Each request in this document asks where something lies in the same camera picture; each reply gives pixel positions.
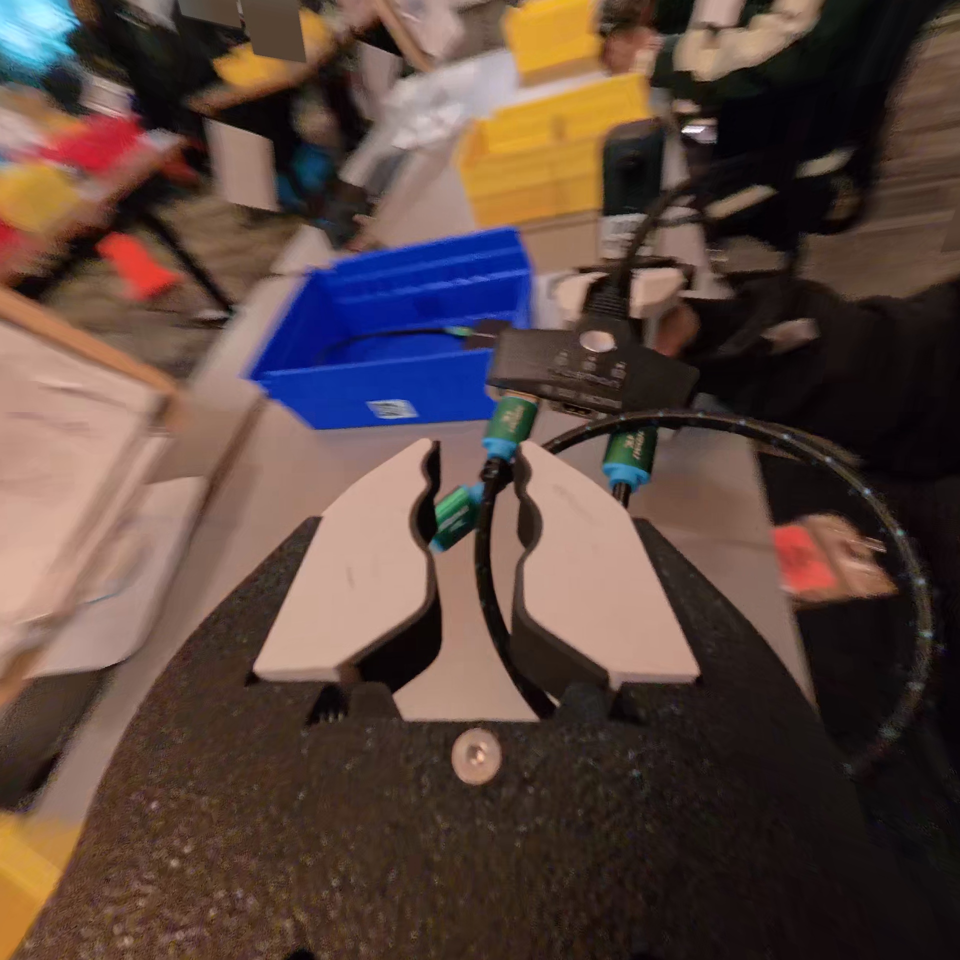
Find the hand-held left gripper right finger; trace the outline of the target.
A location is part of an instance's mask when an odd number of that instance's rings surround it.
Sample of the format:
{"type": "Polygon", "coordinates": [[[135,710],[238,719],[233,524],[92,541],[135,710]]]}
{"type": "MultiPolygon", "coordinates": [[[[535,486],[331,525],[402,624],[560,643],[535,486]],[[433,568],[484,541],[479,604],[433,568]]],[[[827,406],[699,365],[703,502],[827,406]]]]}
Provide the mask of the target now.
{"type": "Polygon", "coordinates": [[[519,673],[552,698],[572,685],[695,683],[700,666],[628,510],[531,440],[516,451],[513,487],[519,673]]]}

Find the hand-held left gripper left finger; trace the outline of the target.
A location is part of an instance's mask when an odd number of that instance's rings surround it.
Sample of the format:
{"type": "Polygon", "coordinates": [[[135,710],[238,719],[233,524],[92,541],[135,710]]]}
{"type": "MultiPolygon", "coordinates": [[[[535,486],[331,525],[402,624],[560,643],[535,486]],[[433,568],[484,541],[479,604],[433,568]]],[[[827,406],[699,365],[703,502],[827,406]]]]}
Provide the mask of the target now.
{"type": "Polygon", "coordinates": [[[324,511],[253,664],[258,680],[397,693],[434,663],[443,629],[429,545],[440,481],[440,444],[421,438],[324,511]]]}

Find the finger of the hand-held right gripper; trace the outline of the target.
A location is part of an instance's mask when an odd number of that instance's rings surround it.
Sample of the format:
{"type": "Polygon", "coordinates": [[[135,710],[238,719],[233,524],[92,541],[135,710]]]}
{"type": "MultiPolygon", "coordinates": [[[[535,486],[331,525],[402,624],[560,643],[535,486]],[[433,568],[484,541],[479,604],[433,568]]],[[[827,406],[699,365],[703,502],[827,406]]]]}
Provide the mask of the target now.
{"type": "Polygon", "coordinates": [[[630,318],[660,319],[677,306],[687,278],[680,269],[638,269],[630,280],[630,318]]]}
{"type": "Polygon", "coordinates": [[[567,271],[555,278],[555,308],[560,319],[579,319],[596,283],[605,281],[605,272],[567,271]]]}

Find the black video switch box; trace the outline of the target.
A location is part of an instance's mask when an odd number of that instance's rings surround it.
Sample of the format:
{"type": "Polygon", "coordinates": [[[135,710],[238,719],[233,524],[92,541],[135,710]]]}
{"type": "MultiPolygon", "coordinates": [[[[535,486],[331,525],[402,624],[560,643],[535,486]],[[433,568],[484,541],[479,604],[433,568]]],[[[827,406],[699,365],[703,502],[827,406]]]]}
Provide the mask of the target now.
{"type": "Polygon", "coordinates": [[[501,333],[486,376],[486,385],[503,394],[601,417],[683,409],[698,381],[695,367],[644,343],[643,322],[630,317],[628,300],[607,283],[588,293],[571,327],[501,333]]]}

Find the person's right forearm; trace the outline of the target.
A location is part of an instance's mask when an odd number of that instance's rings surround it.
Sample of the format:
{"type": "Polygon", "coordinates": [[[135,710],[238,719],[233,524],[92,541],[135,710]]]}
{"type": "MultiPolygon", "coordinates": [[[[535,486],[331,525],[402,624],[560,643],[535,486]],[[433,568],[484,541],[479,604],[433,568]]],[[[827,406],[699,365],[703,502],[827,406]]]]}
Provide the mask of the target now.
{"type": "Polygon", "coordinates": [[[819,436],[902,479],[959,468],[959,280],[860,299],[764,277],[690,298],[680,357],[726,409],[819,436]]]}

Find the person's right hand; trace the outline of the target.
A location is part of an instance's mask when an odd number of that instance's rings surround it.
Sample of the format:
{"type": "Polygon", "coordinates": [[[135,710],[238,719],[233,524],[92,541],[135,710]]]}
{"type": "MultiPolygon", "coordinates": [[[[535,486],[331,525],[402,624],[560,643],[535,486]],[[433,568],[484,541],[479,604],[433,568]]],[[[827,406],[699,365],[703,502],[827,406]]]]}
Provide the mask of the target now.
{"type": "Polygon", "coordinates": [[[697,313],[682,301],[660,317],[653,349],[664,356],[679,358],[696,340],[699,332],[700,320],[697,313]]]}

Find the large yellow plastic bin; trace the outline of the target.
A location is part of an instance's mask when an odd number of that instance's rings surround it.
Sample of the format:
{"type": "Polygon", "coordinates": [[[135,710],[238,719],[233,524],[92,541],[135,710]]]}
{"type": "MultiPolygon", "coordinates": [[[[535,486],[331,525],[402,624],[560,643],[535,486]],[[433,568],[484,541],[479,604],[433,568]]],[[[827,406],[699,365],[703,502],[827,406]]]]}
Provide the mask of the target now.
{"type": "Polygon", "coordinates": [[[599,210],[608,133],[652,114],[649,81],[622,74],[472,121],[456,161],[474,224],[518,226],[599,210]]]}

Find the small yellow plastic bin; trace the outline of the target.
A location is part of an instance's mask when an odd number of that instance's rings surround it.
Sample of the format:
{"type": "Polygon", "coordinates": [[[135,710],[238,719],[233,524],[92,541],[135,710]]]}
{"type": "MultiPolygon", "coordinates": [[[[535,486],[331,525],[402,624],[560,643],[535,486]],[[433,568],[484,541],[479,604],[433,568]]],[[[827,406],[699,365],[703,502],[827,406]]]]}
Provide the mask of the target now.
{"type": "Polygon", "coordinates": [[[499,26],[519,83],[580,76],[599,66],[598,2],[531,1],[507,8],[499,26]]]}

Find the blue plastic bin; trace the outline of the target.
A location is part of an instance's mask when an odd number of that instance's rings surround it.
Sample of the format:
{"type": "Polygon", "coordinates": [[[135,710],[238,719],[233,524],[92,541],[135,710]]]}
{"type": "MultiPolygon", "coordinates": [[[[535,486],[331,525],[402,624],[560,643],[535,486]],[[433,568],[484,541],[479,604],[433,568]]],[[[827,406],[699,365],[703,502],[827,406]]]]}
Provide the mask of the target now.
{"type": "Polygon", "coordinates": [[[306,271],[245,378],[317,430],[485,421],[495,346],[467,330],[530,329],[532,293],[511,226],[343,258],[306,271]]]}

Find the red and clear plastic packet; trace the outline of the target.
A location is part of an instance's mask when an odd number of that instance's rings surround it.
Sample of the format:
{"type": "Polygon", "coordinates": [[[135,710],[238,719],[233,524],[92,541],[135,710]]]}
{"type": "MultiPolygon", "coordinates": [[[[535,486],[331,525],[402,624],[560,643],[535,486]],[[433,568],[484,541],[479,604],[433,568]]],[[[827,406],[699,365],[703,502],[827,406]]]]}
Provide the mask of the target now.
{"type": "Polygon", "coordinates": [[[812,513],[774,528],[781,586],[796,609],[894,596],[886,548],[846,517],[812,513]]]}

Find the white plastic bag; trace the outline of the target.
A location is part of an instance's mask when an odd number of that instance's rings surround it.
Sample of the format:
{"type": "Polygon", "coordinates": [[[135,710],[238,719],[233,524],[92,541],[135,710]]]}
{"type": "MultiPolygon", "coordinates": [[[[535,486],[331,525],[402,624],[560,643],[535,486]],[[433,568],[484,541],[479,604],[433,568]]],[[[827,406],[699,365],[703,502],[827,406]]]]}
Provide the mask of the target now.
{"type": "Polygon", "coordinates": [[[479,70],[463,61],[400,80],[383,104],[388,149],[410,153],[457,137],[477,115],[479,70]]]}

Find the white cardboard box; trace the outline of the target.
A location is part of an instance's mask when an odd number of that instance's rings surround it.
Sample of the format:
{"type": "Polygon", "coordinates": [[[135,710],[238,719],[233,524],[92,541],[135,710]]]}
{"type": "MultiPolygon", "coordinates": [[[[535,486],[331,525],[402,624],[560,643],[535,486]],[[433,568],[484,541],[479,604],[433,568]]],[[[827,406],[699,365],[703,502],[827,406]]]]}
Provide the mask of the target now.
{"type": "Polygon", "coordinates": [[[149,484],[176,428],[167,374],[2,287],[2,681],[87,666],[47,653],[138,580],[149,484]]]}

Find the black tripod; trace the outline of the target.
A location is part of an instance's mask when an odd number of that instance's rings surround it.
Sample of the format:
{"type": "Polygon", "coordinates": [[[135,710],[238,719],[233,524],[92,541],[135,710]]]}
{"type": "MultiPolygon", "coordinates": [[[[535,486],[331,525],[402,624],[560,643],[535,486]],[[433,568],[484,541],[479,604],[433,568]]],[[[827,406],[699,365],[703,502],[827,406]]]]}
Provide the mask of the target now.
{"type": "Polygon", "coordinates": [[[29,255],[24,266],[12,266],[6,286],[27,298],[42,298],[63,282],[77,264],[93,257],[96,243],[121,228],[134,226],[142,227],[156,239],[209,299],[213,306],[211,318],[204,320],[206,324],[211,326],[233,317],[233,301],[185,246],[181,234],[155,212],[150,203],[124,203],[113,210],[110,217],[71,227],[54,239],[49,250],[29,255]]]}

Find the orange object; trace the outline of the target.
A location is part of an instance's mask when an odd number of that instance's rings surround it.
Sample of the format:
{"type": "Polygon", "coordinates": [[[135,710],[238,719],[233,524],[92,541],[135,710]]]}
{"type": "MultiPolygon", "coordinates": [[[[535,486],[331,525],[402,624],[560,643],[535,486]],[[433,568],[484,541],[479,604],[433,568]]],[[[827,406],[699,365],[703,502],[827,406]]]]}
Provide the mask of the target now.
{"type": "Polygon", "coordinates": [[[133,235],[106,234],[96,243],[95,250],[113,268],[126,296],[132,301],[153,301],[184,282],[181,274],[162,265],[133,235]]]}

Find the yellow object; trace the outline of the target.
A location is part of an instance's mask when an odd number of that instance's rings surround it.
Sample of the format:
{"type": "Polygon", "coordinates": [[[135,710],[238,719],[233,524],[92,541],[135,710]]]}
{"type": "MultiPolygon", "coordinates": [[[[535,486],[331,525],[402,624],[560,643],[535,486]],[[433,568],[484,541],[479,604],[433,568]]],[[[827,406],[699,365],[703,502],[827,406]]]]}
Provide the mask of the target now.
{"type": "Polygon", "coordinates": [[[1,814],[1,958],[9,959],[55,891],[80,834],[77,823],[1,814]]]}

